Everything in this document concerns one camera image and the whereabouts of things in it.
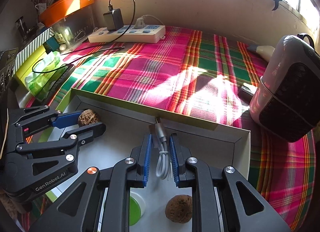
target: black power adapter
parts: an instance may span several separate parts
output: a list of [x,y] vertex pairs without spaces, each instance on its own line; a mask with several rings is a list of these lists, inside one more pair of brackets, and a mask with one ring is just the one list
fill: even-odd
[[124,26],[120,9],[113,9],[112,5],[109,5],[109,11],[103,14],[104,21],[108,31],[115,31]]

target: blue gripper pad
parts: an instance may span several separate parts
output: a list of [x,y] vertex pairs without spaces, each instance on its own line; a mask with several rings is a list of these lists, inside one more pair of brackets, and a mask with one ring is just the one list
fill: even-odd
[[169,148],[170,148],[170,156],[171,156],[171,163],[172,163],[173,179],[174,179],[174,182],[176,183],[176,186],[178,186],[178,183],[180,182],[179,164],[178,164],[176,148],[174,147],[172,136],[170,136]]
[[149,169],[151,160],[152,135],[149,134],[146,157],[143,165],[143,185],[146,186],[149,179]]
[[52,127],[57,127],[59,129],[62,129],[72,125],[76,125],[78,124],[79,116],[82,113],[83,113],[83,110],[59,115],[57,119],[54,122],[52,122]]

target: power strip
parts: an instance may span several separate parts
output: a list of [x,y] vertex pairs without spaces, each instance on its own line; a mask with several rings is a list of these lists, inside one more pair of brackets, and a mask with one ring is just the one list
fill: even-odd
[[[145,25],[142,29],[130,29],[116,42],[136,42],[136,43],[153,43],[156,44],[160,39],[165,38],[165,26]],[[119,37],[128,26],[124,26],[117,31],[108,31],[107,28],[100,28],[88,36],[90,43],[111,42]]]

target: white wall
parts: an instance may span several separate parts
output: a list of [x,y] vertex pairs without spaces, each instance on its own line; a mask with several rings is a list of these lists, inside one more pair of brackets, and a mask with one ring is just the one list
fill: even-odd
[[[105,26],[103,13],[108,11],[108,1],[95,0],[93,5],[99,26]],[[112,5],[121,8],[128,25],[132,0],[112,0]],[[248,44],[276,46],[284,35],[301,32],[317,38],[286,8],[271,11],[273,7],[272,0],[136,0],[136,18],[151,14],[165,25],[213,32]]]
[[28,28],[36,25],[37,12],[30,0],[9,0],[0,14],[0,50],[21,47],[21,37],[14,25],[21,16]]

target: green round object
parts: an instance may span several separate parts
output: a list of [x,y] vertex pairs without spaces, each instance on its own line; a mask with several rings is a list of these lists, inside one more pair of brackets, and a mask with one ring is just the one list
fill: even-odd
[[141,209],[138,202],[130,197],[130,209],[129,209],[129,226],[136,224],[141,218]]

